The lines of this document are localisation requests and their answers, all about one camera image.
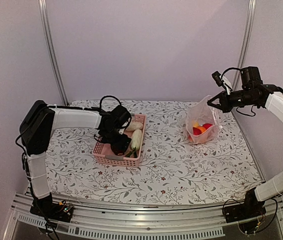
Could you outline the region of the white toy vegetable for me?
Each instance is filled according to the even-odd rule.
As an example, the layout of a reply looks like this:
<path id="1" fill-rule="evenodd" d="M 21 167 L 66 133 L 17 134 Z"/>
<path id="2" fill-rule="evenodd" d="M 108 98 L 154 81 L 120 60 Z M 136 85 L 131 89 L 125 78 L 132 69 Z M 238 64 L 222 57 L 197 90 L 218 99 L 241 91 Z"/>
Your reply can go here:
<path id="1" fill-rule="evenodd" d="M 135 130 L 142 130 L 144 124 L 142 122 L 132 121 L 125 129 L 128 132 L 134 132 Z"/>
<path id="2" fill-rule="evenodd" d="M 138 151 L 140 149 L 141 142 L 142 142 L 142 136 L 143 136 L 143 133 L 140 129 L 136 129 L 133 132 L 131 136 L 131 142 L 130 142 L 130 147 L 132 150 Z"/>

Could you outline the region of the white toy vegetable front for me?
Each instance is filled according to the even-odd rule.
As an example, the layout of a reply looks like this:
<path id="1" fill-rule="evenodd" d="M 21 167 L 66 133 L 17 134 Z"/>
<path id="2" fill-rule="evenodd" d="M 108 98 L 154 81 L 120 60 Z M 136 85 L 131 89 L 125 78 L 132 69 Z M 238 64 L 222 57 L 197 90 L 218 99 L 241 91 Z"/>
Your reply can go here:
<path id="1" fill-rule="evenodd" d="M 136 129 L 133 132 L 131 136 L 131 142 L 130 142 L 130 147 L 132 150 L 138 151 L 140 149 L 141 142 L 142 142 L 142 136 L 143 136 L 143 133 L 140 129 Z"/>

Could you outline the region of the dark purple toy fruit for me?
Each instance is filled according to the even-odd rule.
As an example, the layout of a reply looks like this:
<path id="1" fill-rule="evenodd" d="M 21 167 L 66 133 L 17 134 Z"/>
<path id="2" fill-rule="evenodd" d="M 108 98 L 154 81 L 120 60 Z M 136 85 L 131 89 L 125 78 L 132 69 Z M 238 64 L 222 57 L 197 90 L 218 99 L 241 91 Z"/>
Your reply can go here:
<path id="1" fill-rule="evenodd" d="M 126 152 L 126 150 L 124 150 L 122 147 L 117 147 L 115 145 L 111 145 L 110 148 L 116 156 L 122 156 Z"/>

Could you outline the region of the clear zip top bag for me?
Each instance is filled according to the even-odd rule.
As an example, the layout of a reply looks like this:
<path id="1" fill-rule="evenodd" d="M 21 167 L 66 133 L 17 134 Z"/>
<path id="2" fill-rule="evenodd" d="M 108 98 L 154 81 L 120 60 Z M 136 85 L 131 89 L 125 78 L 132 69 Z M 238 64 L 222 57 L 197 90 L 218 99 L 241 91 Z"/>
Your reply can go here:
<path id="1" fill-rule="evenodd" d="M 211 95 L 207 95 L 186 111 L 186 118 L 184 120 L 185 130 L 192 144 L 198 145 L 214 140 L 222 130 L 219 115 L 220 111 L 207 105 L 207 101 L 211 98 Z M 203 124 L 206 123 L 213 124 L 213 126 L 200 135 L 193 135 L 193 122 L 198 122 L 199 126 L 203 126 Z"/>

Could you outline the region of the red toy fruit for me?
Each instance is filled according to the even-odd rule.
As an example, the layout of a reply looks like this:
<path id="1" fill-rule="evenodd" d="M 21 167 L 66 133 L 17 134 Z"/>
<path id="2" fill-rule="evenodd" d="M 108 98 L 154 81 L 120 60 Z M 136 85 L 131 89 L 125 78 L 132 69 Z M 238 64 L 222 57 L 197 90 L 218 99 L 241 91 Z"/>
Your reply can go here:
<path id="1" fill-rule="evenodd" d="M 205 124 L 203 124 L 202 126 L 203 126 L 206 130 L 208 130 L 210 127 L 213 126 L 213 124 L 211 124 L 211 123 L 205 123 Z"/>
<path id="2" fill-rule="evenodd" d="M 192 128 L 192 131 L 193 131 L 193 135 L 194 135 L 194 136 L 199 136 L 199 135 L 202 134 L 201 129 L 198 128 L 198 127 L 193 127 L 193 128 Z"/>

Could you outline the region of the pink perforated plastic basket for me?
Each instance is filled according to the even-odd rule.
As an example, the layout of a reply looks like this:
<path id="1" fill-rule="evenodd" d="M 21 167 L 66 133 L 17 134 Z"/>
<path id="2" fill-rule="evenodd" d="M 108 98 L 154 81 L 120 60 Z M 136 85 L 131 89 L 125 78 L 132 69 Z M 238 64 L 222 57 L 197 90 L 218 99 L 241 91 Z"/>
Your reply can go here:
<path id="1" fill-rule="evenodd" d="M 131 124 L 140 123 L 142 128 L 138 130 L 138 134 L 134 132 L 136 130 L 127 131 L 126 134 L 131 142 L 128 144 L 128 148 L 125 153 L 116 155 L 111 148 L 109 143 L 97 142 L 93 149 L 93 156 L 96 161 L 104 165 L 137 168 L 141 159 L 142 145 L 144 141 L 145 128 L 146 128 L 146 115 L 144 114 L 133 114 Z"/>

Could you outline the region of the orange toy fruit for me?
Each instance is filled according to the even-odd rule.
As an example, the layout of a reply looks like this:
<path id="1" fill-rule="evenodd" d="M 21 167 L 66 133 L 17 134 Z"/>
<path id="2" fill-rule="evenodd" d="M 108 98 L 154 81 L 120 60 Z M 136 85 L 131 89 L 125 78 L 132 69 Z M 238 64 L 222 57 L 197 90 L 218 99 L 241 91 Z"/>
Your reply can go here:
<path id="1" fill-rule="evenodd" d="M 203 126 L 198 126 L 197 128 L 199 128 L 202 131 L 202 134 L 206 131 L 206 129 Z"/>

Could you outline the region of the yellow toy fruit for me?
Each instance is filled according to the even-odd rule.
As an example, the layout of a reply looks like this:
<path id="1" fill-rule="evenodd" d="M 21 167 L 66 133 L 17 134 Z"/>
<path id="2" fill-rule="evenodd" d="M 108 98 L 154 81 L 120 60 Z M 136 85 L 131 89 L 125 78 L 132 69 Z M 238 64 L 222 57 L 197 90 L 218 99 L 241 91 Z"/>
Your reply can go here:
<path id="1" fill-rule="evenodd" d="M 193 122 L 193 125 L 192 125 L 194 128 L 197 128 L 197 127 L 199 127 L 200 125 L 199 125 L 199 123 L 196 121 L 196 122 Z"/>

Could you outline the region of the red toy fruit front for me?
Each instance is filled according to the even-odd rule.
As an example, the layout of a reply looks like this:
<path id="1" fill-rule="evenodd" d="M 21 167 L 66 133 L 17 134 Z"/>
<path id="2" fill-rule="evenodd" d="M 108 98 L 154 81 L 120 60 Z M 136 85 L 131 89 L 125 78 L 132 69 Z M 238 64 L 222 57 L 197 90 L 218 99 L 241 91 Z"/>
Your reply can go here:
<path id="1" fill-rule="evenodd" d="M 193 127 L 193 128 L 192 128 L 192 131 L 193 131 L 193 135 L 194 135 L 194 136 L 199 136 L 199 135 L 202 134 L 201 129 L 198 128 L 198 127 Z"/>

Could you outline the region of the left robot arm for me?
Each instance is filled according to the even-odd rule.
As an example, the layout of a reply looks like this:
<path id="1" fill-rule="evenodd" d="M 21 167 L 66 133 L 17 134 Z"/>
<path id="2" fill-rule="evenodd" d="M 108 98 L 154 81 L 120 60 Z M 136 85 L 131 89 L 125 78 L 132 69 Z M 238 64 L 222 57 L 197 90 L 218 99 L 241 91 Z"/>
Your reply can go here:
<path id="1" fill-rule="evenodd" d="M 116 154 L 124 154 L 131 138 L 124 131 L 132 121 L 131 113 L 122 105 L 111 111 L 98 107 L 73 107 L 48 105 L 37 100 L 19 127 L 15 144 L 22 153 L 23 169 L 30 184 L 36 208 L 45 217 L 56 213 L 56 206 L 47 198 L 51 196 L 47 180 L 46 152 L 54 132 L 60 129 L 95 129 L 94 139 L 109 144 Z"/>

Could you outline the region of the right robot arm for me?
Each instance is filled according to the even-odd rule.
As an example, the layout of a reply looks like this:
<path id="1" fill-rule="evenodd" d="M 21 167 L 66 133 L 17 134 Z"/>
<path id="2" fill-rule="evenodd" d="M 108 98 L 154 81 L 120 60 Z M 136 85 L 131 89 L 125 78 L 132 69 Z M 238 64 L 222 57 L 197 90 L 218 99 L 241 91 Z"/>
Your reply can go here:
<path id="1" fill-rule="evenodd" d="M 236 71 L 240 73 L 240 90 L 231 86 L 224 73 L 216 71 L 211 75 L 223 91 L 209 99 L 208 106 L 221 110 L 223 113 L 228 113 L 232 109 L 255 106 L 266 109 L 283 124 L 283 89 L 274 84 L 264 83 L 256 66 L 236 68 Z M 277 141 L 283 141 L 283 136 L 279 133 L 273 132 L 270 136 L 275 137 Z M 283 196 L 283 171 L 248 190 L 242 204 L 236 205 L 235 209 L 227 207 L 224 212 L 226 215 L 239 212 L 244 218 L 251 218 L 265 213 L 266 200 L 279 196 Z"/>

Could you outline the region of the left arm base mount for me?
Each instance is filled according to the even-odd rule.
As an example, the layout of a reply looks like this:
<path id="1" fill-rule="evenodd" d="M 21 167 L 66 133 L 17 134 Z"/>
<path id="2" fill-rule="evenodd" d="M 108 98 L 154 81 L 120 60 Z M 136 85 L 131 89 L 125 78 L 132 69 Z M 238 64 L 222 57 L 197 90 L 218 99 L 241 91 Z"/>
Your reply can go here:
<path id="1" fill-rule="evenodd" d="M 55 203 L 51 196 L 34 199 L 30 213 L 49 220 L 70 223 L 74 212 L 74 205 L 65 200 Z"/>

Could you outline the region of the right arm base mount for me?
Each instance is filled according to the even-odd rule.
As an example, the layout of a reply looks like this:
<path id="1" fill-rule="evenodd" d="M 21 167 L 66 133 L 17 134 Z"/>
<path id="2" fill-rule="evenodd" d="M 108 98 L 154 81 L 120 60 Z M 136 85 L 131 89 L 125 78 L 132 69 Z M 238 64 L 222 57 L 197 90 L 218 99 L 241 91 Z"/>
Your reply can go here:
<path id="1" fill-rule="evenodd" d="M 264 204 L 265 201 L 252 204 L 249 203 L 248 205 L 245 203 L 238 203 L 235 205 L 224 206 L 222 208 L 222 214 L 227 223 L 243 221 L 264 215 L 266 213 Z"/>

